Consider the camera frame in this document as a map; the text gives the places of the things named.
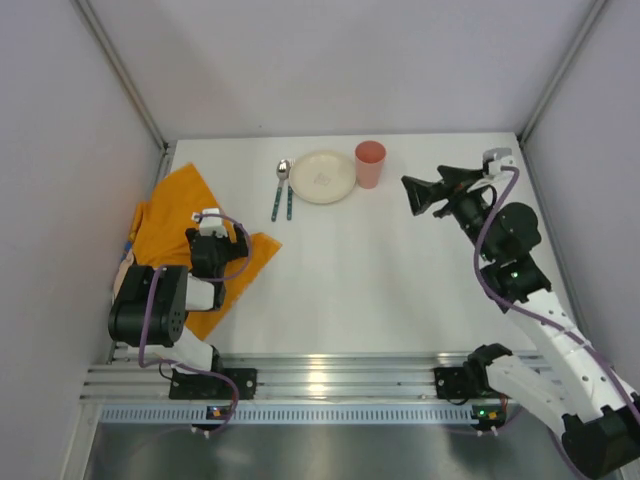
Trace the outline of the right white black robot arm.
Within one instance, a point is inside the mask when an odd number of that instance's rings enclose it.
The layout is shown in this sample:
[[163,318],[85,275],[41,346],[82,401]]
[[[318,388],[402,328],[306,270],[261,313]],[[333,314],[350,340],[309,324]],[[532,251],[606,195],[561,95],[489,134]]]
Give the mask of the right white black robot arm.
[[476,279],[485,294],[536,346],[558,380],[526,366],[494,343],[464,363],[478,394],[503,394],[541,421],[560,443],[574,470],[600,479],[639,458],[639,394],[624,382],[565,311],[531,251],[541,242],[534,210],[508,196],[519,179],[513,166],[503,192],[487,169],[441,166],[437,182],[403,176],[413,215],[441,203],[434,217],[453,217],[474,245]]

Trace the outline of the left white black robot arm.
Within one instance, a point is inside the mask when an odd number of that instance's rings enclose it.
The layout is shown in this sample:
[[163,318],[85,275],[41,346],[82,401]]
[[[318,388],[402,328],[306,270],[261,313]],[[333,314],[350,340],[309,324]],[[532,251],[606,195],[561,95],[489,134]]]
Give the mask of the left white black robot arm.
[[186,327],[190,313],[219,312],[227,299],[225,270],[235,260],[249,257],[245,232],[235,226],[231,240],[222,227],[189,228],[186,238],[191,265],[131,266],[111,307],[108,331],[112,340],[138,352],[158,356],[188,375],[224,372],[220,355]]

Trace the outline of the orange cartoon mouse placemat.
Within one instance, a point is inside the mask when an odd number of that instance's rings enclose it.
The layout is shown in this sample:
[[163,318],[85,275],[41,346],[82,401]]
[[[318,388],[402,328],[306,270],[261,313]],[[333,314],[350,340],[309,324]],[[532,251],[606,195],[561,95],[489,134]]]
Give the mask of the orange cartoon mouse placemat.
[[[155,188],[148,201],[140,203],[126,244],[119,274],[133,264],[186,265],[190,255],[185,230],[194,227],[192,214],[219,206],[215,196],[196,169],[189,163],[168,175]],[[224,315],[240,298],[261,270],[277,254],[281,244],[264,233],[251,235],[252,257],[246,269],[242,260],[235,260],[226,267],[227,274],[238,276],[225,283],[226,296],[218,312],[193,312],[186,320],[186,327],[201,340],[214,330]]]

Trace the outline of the cream round plate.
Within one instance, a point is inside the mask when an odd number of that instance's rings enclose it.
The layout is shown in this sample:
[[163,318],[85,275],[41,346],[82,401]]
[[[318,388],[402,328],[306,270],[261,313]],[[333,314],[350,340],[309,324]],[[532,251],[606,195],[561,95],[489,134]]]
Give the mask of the cream round plate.
[[319,205],[344,199],[356,183],[354,161],[340,152],[320,150],[298,157],[291,167],[289,183],[302,200]]

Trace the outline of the spoon with green handle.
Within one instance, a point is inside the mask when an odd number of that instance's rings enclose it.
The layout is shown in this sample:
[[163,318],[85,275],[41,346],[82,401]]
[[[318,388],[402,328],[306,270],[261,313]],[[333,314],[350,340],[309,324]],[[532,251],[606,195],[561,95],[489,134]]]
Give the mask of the spoon with green handle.
[[274,198],[274,203],[271,211],[271,221],[275,222],[278,215],[278,210],[280,206],[282,191],[284,188],[285,181],[289,177],[289,173],[292,167],[292,161],[290,159],[282,159],[279,161],[276,168],[276,176],[278,179],[278,184],[276,188],[276,194]]

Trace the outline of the fork with green handle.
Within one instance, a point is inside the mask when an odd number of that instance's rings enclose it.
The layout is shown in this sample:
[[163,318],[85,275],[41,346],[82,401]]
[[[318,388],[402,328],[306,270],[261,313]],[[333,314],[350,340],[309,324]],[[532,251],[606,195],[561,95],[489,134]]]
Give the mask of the fork with green handle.
[[293,216],[293,198],[294,198],[294,191],[293,188],[291,186],[291,180],[290,180],[290,175],[291,175],[291,170],[294,166],[295,163],[295,159],[286,159],[286,164],[287,164],[287,179],[286,179],[286,184],[287,184],[287,213],[286,213],[286,218],[288,221],[292,220],[292,216]]

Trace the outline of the pink plastic cup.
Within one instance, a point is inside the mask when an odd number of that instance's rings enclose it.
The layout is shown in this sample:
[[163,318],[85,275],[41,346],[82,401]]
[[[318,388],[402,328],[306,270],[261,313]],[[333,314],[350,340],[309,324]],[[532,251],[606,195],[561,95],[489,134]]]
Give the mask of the pink plastic cup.
[[375,188],[386,159],[386,148],[377,141],[367,140],[355,148],[354,154],[359,186],[364,189]]

